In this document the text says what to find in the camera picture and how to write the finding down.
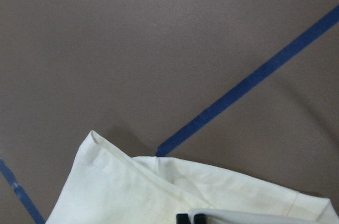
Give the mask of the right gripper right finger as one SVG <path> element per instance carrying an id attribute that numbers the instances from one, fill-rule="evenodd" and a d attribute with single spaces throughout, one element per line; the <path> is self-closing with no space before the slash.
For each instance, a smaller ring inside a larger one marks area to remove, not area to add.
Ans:
<path id="1" fill-rule="evenodd" d="M 193 218 L 194 224 L 207 224 L 207 216 L 205 214 L 196 214 Z"/>

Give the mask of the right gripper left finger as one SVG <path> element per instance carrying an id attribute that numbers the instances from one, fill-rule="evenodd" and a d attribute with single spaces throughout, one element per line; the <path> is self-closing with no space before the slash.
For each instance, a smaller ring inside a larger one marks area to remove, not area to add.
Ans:
<path id="1" fill-rule="evenodd" d="M 178 213 L 176 215 L 176 224 L 189 224 L 189 215 L 187 213 Z"/>

